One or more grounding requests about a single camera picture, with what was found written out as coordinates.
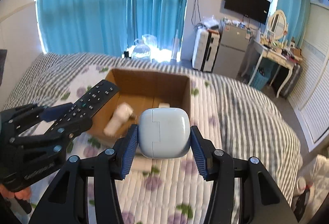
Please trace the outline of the person's left hand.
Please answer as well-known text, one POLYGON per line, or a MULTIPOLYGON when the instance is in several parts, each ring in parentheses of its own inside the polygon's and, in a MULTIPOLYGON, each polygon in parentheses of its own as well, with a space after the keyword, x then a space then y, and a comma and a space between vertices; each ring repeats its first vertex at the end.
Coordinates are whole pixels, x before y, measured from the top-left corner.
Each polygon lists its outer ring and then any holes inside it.
POLYGON ((17 198, 18 200, 27 201, 31 198, 31 187, 27 187, 19 192, 11 192, 4 185, 0 185, 0 193, 4 198, 17 198))

